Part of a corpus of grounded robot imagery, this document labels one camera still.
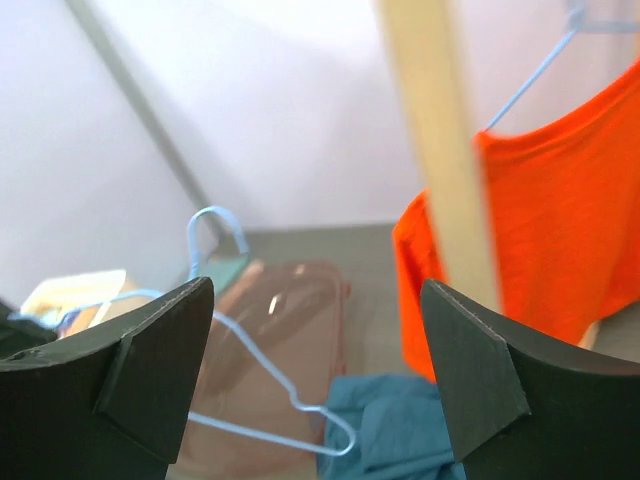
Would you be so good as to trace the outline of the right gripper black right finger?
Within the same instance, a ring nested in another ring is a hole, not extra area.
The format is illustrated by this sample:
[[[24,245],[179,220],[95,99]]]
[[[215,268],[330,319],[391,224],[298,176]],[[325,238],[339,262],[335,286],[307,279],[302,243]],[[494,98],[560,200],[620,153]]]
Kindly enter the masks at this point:
[[[435,280],[421,307],[467,478],[638,478],[637,363],[545,335]]]

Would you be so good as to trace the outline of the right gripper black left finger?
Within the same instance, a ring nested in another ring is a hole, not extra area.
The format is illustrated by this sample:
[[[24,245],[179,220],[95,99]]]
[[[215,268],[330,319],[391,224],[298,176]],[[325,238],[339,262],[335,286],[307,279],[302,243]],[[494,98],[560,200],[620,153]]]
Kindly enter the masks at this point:
[[[4,479],[163,479],[177,460],[214,308],[196,278],[1,361]]]

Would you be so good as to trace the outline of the blue t shirt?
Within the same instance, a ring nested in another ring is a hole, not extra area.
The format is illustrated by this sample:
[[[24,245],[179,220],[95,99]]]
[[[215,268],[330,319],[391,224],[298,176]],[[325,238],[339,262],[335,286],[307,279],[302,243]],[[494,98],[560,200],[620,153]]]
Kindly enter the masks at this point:
[[[322,479],[464,479],[454,459],[441,398],[421,376],[346,375],[326,406],[356,433],[344,456],[316,457]]]

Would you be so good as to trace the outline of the light blue wire hanger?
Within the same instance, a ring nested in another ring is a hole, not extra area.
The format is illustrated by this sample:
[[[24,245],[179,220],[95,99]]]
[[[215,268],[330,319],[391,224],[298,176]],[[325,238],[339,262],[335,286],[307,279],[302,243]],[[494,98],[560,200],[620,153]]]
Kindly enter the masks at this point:
[[[190,218],[186,228],[187,246],[190,256],[190,268],[188,273],[188,278],[190,280],[194,279],[200,272],[200,251],[196,240],[196,232],[199,219],[206,214],[213,214],[217,216],[223,221],[224,224],[228,226],[234,237],[234,241],[239,253],[247,254],[249,252],[248,241],[237,217],[230,210],[221,206],[205,207],[199,210]],[[98,301],[80,304],[66,310],[55,310],[51,308],[45,311],[45,313],[43,314],[29,313],[23,309],[12,311],[8,314],[8,320],[11,322],[31,321],[49,332],[55,332],[59,334],[71,326],[72,321],[75,319],[75,317],[77,317],[79,313],[90,308],[102,307],[105,304],[111,305],[116,302],[121,302],[133,298],[145,297],[155,300],[162,295],[163,293],[157,290],[134,289],[125,293],[120,293],[110,298],[103,297]],[[267,358],[264,352],[253,341],[253,339],[239,322],[218,311],[213,313],[213,320],[224,325],[229,332],[233,333],[235,337],[243,344],[248,353],[250,353],[251,356],[255,360],[257,360],[257,362],[269,373],[269,375],[286,390],[289,396],[290,404],[292,405],[292,407],[294,407],[294,409],[300,412],[321,415],[327,421],[339,427],[346,434],[348,443],[342,449],[318,446],[309,442],[294,440],[290,437],[284,437],[265,431],[243,427],[193,411],[188,414],[188,419],[190,421],[248,438],[254,438],[261,441],[280,444],[283,446],[292,447],[295,449],[333,458],[343,457],[353,450],[357,442],[357,435],[355,430],[348,424],[348,422],[340,418],[324,405],[313,405],[302,402],[299,399],[298,390],[295,387],[294,383]]]

